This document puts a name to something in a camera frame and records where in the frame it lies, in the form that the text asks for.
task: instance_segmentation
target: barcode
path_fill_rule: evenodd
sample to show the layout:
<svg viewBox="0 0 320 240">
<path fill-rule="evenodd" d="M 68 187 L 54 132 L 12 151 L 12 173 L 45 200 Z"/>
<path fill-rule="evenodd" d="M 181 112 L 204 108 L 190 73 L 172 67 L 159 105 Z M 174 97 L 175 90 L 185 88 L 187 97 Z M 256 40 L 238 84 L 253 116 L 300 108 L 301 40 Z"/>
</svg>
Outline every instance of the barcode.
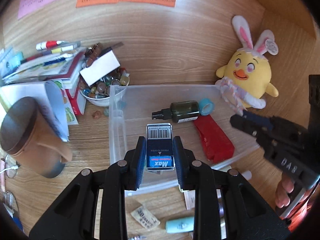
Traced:
<svg viewBox="0 0 320 240">
<path fill-rule="evenodd" d="M 148 127 L 148 139 L 171 139 L 170 127 Z"/>
</svg>

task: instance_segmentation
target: screw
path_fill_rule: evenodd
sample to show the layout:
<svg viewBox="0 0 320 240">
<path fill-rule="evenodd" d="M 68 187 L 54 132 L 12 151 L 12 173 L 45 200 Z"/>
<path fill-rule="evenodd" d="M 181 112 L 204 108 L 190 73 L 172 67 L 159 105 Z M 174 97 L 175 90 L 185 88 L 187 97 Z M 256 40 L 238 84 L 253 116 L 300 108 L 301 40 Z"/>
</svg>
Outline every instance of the screw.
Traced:
<svg viewBox="0 0 320 240">
<path fill-rule="evenodd" d="M 119 160 L 119 161 L 118 161 L 118 166 L 124 167 L 124 166 L 126 166 L 126 165 L 127 165 L 127 161 L 125 161 L 125 160 Z"/>
<path fill-rule="evenodd" d="M 90 174 L 90 170 L 89 169 L 83 169 L 82 171 L 81 171 L 81 175 L 82 176 L 88 176 Z"/>
<path fill-rule="evenodd" d="M 200 167 L 201 164 L 202 164 L 201 161 L 198 161 L 198 160 L 195 160 L 195 161 L 192 162 L 192 165 L 195 166 L 195 167 Z"/>
<path fill-rule="evenodd" d="M 271 144 L 272 144 L 274 147 L 276 147 L 276 146 L 278 145 L 278 142 L 277 142 L 276 140 L 272 140 L 272 141 L 271 141 Z"/>
<path fill-rule="evenodd" d="M 238 176 L 239 174 L 239 171 L 237 171 L 236 169 L 230 169 L 228 170 L 228 172 L 231 176 Z"/>
</svg>

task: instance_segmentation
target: orange beak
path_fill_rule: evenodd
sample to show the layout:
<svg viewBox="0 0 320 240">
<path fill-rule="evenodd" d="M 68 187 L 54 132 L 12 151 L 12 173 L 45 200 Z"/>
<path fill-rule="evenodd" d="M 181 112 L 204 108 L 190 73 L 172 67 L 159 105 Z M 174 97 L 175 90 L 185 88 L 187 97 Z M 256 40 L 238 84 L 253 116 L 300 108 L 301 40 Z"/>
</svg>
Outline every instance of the orange beak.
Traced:
<svg viewBox="0 0 320 240">
<path fill-rule="evenodd" d="M 235 70 L 233 72 L 233 75 L 235 78 L 240 79 L 240 80 L 247 80 L 249 76 L 244 72 L 243 69 Z"/>
</svg>

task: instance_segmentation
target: dark green bottle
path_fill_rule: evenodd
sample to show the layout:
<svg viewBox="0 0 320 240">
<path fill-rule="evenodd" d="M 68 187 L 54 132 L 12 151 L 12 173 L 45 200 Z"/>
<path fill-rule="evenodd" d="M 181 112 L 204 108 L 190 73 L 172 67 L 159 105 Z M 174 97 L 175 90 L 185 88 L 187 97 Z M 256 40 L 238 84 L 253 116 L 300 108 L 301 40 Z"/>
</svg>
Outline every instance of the dark green bottle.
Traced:
<svg viewBox="0 0 320 240">
<path fill-rule="evenodd" d="M 200 115 L 197 101 L 171 103 L 170 108 L 152 113 L 152 119 L 172 119 L 173 122 L 186 122 L 195 120 Z"/>
</svg>

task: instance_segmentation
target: pink inner ear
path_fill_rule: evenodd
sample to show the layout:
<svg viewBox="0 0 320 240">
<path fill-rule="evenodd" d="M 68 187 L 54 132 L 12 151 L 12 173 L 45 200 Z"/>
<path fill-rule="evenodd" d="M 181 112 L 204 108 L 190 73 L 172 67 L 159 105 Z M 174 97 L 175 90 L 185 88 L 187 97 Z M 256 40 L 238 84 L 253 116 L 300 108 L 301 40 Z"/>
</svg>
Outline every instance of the pink inner ear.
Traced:
<svg viewBox="0 0 320 240">
<path fill-rule="evenodd" d="M 266 38 L 264 39 L 263 43 L 257 48 L 257 52 L 261 53 L 263 50 L 266 49 L 265 43 L 266 43 L 266 40 L 267 40 L 267 39 L 269 39 L 269 38 L 266 37 Z"/>
<path fill-rule="evenodd" d="M 249 41 L 247 34 L 245 33 L 245 30 L 243 27 L 240 27 L 240 35 L 242 37 L 242 39 L 244 39 L 244 41 L 247 43 L 247 47 L 249 49 L 253 49 L 253 45 L 252 43 Z"/>
</svg>

